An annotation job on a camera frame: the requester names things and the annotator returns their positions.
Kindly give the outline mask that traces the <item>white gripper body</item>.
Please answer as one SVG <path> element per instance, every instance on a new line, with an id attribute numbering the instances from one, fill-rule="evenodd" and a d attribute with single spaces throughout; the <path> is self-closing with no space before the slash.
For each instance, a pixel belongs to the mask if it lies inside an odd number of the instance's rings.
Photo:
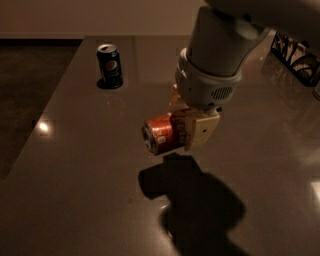
<path id="1" fill-rule="evenodd" d="M 241 79 L 241 72 L 231 77 L 209 75 L 191 63 L 186 48 L 180 52 L 175 80 L 182 100 L 190 107 L 221 107 L 231 100 Z"/>

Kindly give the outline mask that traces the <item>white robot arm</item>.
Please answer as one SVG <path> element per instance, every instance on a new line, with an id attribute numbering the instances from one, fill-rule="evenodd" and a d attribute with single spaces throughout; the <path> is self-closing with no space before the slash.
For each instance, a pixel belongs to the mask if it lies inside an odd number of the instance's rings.
<path id="1" fill-rule="evenodd" d="M 182 138 L 187 150 L 206 143 L 238 87 L 242 65 L 271 30 L 320 47 L 320 0 L 205 0 L 190 42 L 179 56 L 177 91 L 188 106 Z"/>

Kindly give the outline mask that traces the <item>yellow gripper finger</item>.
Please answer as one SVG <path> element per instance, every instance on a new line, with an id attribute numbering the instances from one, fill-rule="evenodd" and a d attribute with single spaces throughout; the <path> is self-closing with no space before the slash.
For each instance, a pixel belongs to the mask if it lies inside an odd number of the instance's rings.
<path id="1" fill-rule="evenodd" d="M 216 110 L 200 111 L 191 109 L 185 119 L 185 146 L 186 150 L 202 147 L 216 129 L 220 115 Z"/>
<path id="2" fill-rule="evenodd" d="M 172 86 L 172 94 L 169 102 L 169 112 L 171 114 L 182 111 L 182 112 L 190 112 L 191 108 L 185 103 L 179 94 L 178 87 L 176 84 Z"/>

